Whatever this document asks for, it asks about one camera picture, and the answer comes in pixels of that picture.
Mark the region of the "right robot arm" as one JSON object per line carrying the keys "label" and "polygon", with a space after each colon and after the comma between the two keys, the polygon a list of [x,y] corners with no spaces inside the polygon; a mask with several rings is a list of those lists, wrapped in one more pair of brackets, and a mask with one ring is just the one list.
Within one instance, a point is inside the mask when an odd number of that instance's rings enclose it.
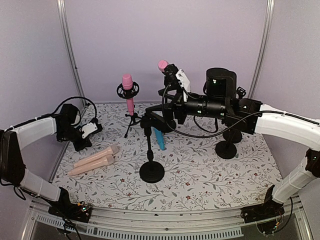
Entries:
{"label": "right robot arm", "polygon": [[281,111],[258,100],[246,98],[237,86],[235,72],[214,67],[206,71],[203,94],[191,92],[185,72],[174,64],[160,68],[164,88],[158,93],[161,104],[145,110],[141,127],[169,133],[187,116],[221,120],[228,137],[237,132],[279,137],[307,146],[301,163],[281,182],[271,186],[258,213],[269,218],[292,195],[320,176],[320,122],[317,119]]}

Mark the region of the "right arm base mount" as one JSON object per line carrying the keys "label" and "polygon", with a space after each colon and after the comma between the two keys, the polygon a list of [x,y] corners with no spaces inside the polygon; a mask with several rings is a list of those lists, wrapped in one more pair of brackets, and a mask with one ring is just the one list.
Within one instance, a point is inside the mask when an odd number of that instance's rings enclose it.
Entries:
{"label": "right arm base mount", "polygon": [[273,220],[257,225],[258,231],[264,236],[271,236],[282,231],[290,222],[293,214],[293,199],[290,197],[290,214],[285,224],[280,227],[281,220],[284,218],[284,204],[273,201],[272,192],[275,185],[268,188],[263,203],[246,206],[241,209],[240,217],[245,223],[252,223],[280,216],[279,220]]}

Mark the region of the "black round stand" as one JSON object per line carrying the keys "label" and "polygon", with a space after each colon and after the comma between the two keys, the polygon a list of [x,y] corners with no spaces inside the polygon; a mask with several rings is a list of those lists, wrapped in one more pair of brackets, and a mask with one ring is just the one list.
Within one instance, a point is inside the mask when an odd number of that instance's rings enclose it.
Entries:
{"label": "black round stand", "polygon": [[222,159],[229,160],[236,156],[237,148],[231,140],[224,139],[216,144],[215,152]]}
{"label": "black round stand", "polygon": [[[246,90],[242,87],[238,87],[236,89],[236,94],[238,95],[238,99],[242,99],[246,95]],[[243,135],[239,130],[230,129],[222,134],[223,138],[228,141],[231,140],[233,144],[238,144],[241,142]]]}

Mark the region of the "beige microphone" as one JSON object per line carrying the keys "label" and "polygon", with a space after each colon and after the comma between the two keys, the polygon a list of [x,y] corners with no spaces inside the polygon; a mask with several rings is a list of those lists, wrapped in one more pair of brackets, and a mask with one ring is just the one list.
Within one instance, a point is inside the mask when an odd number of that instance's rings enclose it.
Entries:
{"label": "beige microphone", "polygon": [[86,163],[84,165],[78,166],[68,172],[68,176],[76,176],[82,173],[86,173],[88,171],[112,165],[115,162],[115,159],[112,155],[105,155],[97,160],[94,160],[90,163]]}
{"label": "beige microphone", "polygon": [[73,166],[75,168],[86,165],[88,163],[91,163],[95,160],[98,160],[104,156],[107,155],[115,155],[116,153],[119,152],[119,148],[116,145],[111,145],[108,146],[107,148],[105,148],[104,150],[101,150],[95,154],[92,154],[90,156],[87,156],[85,158],[80,159],[79,161],[77,161],[76,163],[73,164]]}

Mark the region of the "blue microphone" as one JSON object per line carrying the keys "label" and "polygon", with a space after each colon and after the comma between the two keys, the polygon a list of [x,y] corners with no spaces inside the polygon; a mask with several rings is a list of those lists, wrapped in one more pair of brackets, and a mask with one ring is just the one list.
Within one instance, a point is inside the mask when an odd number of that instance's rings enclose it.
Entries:
{"label": "blue microphone", "polygon": [[160,130],[156,129],[156,128],[153,128],[153,130],[154,130],[155,137],[156,137],[157,144],[158,144],[159,148],[162,151],[164,151],[166,149],[166,146],[165,146],[163,133]]}

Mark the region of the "black straight stand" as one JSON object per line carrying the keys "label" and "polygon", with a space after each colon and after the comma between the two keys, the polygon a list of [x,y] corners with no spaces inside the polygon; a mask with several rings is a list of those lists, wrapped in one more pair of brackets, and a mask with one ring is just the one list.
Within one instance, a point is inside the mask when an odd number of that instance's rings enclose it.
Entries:
{"label": "black straight stand", "polygon": [[170,76],[168,76],[165,72],[163,72],[164,75],[164,88],[158,90],[158,95],[163,96],[165,93],[165,88],[168,87],[166,94],[164,95],[164,100],[167,102],[168,100],[172,100],[174,98],[174,95],[170,94],[170,92],[175,91],[175,84],[172,83]]}

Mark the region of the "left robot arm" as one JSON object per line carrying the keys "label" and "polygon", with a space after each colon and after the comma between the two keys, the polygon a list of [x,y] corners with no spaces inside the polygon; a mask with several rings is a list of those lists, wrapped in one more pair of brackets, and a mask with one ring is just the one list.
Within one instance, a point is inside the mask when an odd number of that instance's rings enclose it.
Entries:
{"label": "left robot arm", "polygon": [[97,119],[81,123],[77,107],[65,103],[61,109],[47,113],[0,131],[0,183],[12,186],[23,198],[25,194],[41,198],[63,216],[70,217],[77,206],[68,190],[56,186],[34,173],[35,163],[44,166],[53,157],[47,140],[69,142],[79,152],[91,147],[90,135],[98,130]]}

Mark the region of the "black stand of blue microphone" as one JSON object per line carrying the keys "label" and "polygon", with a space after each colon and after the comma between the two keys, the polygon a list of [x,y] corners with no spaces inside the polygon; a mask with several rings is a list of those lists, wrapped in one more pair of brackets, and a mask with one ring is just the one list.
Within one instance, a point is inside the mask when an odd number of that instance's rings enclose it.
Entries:
{"label": "black stand of blue microphone", "polygon": [[144,130],[144,135],[147,140],[147,162],[139,169],[140,178],[149,184],[155,184],[161,181],[165,175],[165,169],[162,164],[154,161],[154,153],[151,145],[152,120],[149,116],[144,115],[140,122],[140,127]]}

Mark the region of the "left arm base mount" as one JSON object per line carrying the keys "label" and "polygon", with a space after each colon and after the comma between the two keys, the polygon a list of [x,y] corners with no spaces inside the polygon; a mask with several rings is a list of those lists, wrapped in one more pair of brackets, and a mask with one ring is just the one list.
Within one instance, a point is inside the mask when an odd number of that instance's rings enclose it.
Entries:
{"label": "left arm base mount", "polygon": [[92,214],[92,204],[84,201],[72,203],[69,200],[46,201],[50,207],[48,213],[67,220],[88,223]]}

